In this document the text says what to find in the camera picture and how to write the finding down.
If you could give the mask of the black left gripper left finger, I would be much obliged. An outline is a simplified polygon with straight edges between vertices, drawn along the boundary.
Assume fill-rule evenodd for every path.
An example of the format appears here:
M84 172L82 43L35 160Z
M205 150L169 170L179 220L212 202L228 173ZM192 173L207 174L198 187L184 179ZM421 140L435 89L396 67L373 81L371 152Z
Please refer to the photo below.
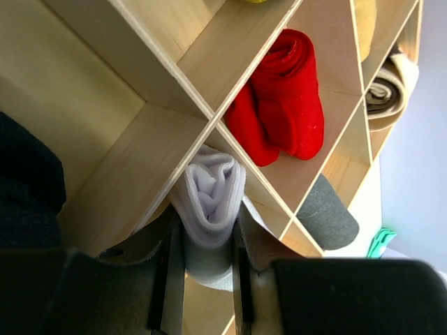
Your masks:
M172 205L97 258L72 253L64 279L63 334L181 334L184 260Z

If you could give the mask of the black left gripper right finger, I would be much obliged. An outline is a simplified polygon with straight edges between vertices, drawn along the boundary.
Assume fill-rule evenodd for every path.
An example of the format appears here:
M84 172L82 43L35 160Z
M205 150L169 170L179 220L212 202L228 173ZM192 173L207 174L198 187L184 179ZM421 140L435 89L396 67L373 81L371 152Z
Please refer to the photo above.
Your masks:
M232 231L237 334L284 334L277 265L300 257L261 226L242 204Z

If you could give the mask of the white sock black stripes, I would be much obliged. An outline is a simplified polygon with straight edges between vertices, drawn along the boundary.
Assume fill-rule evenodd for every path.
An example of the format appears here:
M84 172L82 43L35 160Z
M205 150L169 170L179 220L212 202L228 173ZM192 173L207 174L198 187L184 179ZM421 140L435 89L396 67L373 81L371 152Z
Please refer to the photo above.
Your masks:
M184 227L186 272L205 287L233 291L231 235L240 207L264 225L244 193L246 177L233 156L203 145L168 194Z

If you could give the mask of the dark grey rolled sock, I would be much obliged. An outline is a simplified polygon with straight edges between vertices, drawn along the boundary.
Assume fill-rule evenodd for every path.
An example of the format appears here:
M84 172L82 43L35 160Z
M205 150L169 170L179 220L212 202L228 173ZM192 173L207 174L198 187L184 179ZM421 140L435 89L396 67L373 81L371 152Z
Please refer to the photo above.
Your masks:
M360 230L357 220L343 205L323 174L318 176L312 186L298 210L297 218L325 251L348 246Z

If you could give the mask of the mint green patterned sock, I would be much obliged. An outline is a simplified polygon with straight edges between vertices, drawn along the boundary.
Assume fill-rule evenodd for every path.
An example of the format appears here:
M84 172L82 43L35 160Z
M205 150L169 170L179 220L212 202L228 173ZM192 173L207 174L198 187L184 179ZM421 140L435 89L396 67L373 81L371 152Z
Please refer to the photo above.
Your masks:
M374 259L380 258L396 235L396 232L389 228L381 228L373 237L366 257Z

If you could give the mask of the red rolled sock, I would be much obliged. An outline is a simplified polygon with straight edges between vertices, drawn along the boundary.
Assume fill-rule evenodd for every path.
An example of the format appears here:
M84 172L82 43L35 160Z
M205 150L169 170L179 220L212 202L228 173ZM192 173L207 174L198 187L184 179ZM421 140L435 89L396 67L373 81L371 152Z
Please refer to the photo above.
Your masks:
M325 119L310 38L284 29L241 88L224 122L259 167L281 153L309 160L321 150Z

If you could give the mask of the dark navy rolled sock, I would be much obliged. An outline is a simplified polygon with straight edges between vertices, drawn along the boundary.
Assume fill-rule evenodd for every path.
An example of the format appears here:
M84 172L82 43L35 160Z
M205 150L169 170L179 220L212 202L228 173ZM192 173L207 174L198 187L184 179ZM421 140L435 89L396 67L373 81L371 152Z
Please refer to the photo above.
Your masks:
M61 246L57 215L65 202L61 161L1 113L1 247Z

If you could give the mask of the wooden compartment tray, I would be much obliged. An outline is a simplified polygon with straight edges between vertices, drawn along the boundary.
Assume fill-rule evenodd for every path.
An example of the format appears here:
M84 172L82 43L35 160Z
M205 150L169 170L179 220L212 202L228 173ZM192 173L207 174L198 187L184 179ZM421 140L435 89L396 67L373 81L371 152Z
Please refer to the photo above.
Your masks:
M42 332L144 332L148 278L131 269L102 288L76 271L163 222L202 144L246 167L248 194L281 245L321 256L296 214L320 172L351 203L388 136L369 131L364 93L393 43L418 56L423 2L376 9L361 61L352 1L2 1L1 110L59 157L68 196L59 218L69 251L31 259L33 273L73 261ZM224 113L285 28L314 43L325 142L309 161L281 155L257 167Z

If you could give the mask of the cream brown rolled sock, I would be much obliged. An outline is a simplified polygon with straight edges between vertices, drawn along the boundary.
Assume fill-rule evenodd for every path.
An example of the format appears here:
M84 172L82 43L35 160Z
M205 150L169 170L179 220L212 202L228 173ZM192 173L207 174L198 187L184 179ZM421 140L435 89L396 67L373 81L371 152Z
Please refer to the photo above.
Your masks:
M394 45L365 96L371 132L383 131L399 121L416 88L419 74L418 64Z

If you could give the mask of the mustard yellow rolled sock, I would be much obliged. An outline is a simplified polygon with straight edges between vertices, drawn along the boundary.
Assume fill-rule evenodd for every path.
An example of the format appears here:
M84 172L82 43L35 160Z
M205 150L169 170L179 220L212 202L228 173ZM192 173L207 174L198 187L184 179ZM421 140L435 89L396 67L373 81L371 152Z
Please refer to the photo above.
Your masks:
M249 2L249 3L259 4L259 3L264 3L268 0L245 0L245 1Z

